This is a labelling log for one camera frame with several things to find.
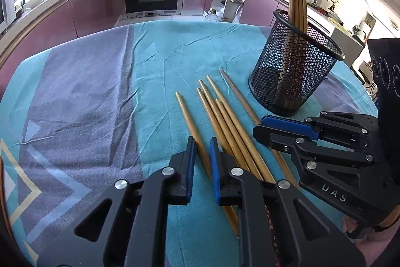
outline teal tablecloth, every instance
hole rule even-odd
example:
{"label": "teal tablecloth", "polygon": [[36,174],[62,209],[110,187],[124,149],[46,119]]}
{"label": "teal tablecloth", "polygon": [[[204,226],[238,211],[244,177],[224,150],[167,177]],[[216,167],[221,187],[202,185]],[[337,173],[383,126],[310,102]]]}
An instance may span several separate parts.
{"label": "teal tablecloth", "polygon": [[[185,150],[189,132],[175,99],[185,98],[205,144],[213,130],[197,97],[211,75],[251,134],[253,123],[219,74],[224,69],[259,117],[268,112],[247,79],[269,28],[156,21],[115,28],[56,46],[22,62],[0,103],[0,154],[7,210],[17,244],[37,255],[105,188],[138,181]],[[293,117],[377,110],[361,83],[338,62]],[[275,179],[271,152],[256,144]],[[290,158],[284,155],[295,176]],[[341,213],[307,193],[337,226]],[[188,206],[170,206],[166,265],[235,266],[239,247],[196,162]]]}

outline mesh cup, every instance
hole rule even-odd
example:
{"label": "mesh cup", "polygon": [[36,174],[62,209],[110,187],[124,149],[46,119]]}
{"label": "mesh cup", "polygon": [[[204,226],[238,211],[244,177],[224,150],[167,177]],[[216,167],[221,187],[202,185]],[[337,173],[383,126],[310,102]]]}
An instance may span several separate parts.
{"label": "mesh cup", "polygon": [[273,15],[276,21],[248,83],[265,109],[292,116],[345,55],[312,24],[305,34],[288,21],[287,11],[275,10]]}

